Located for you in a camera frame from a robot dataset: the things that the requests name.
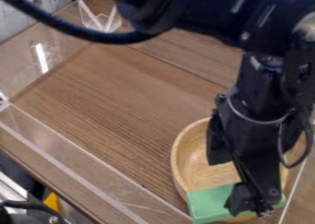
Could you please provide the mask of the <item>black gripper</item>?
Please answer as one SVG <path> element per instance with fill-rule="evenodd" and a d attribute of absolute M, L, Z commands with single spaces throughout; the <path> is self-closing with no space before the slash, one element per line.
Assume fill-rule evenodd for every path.
<path fill-rule="evenodd" d="M 274 210 L 282 199 L 281 170 L 303 161 L 287 162 L 286 153 L 306 131 L 307 110 L 282 99 L 249 105 L 239 93 L 217 96 L 206 153 L 210 166 L 231 162 L 241 176 L 225 204 L 234 217 L 246 211 L 263 217 Z"/>

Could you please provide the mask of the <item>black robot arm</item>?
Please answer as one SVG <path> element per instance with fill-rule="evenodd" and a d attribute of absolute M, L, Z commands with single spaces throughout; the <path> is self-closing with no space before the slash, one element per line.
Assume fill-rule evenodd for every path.
<path fill-rule="evenodd" d="M 234 163 L 242 180 L 225 207 L 265 215 L 281 200 L 285 155 L 313 137 L 315 112 L 315 0 L 115 0 L 134 28 L 82 31 L 90 41 L 127 44 L 170 29 L 214 36 L 243 49 L 238 81 L 218 95 L 207 128 L 210 164 Z"/>

